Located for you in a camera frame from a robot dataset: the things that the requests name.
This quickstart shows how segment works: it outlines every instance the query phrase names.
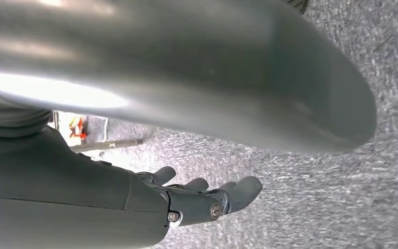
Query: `metal bar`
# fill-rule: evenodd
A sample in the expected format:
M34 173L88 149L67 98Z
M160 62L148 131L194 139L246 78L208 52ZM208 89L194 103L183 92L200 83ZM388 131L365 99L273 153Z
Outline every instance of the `metal bar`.
M140 145L144 143L144 139L118 140L108 141L102 143L90 143L77 146L70 146L70 149L75 153L82 153L91 150L106 150L115 148L124 148Z

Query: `bolt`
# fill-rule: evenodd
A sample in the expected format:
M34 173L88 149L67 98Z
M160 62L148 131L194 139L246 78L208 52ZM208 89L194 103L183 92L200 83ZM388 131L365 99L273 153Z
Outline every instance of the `bolt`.
M220 204L215 203L211 206L210 215L212 219L217 219L222 214L222 210L220 208Z
M168 221L169 222L177 222L179 220L179 214L175 212L168 213Z

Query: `metal pipe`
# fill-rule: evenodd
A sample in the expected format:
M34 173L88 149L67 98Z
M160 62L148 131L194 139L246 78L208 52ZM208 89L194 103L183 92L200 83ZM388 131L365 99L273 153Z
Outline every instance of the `metal pipe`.
M376 126L359 72L266 0L0 0L5 103L286 151L354 149Z

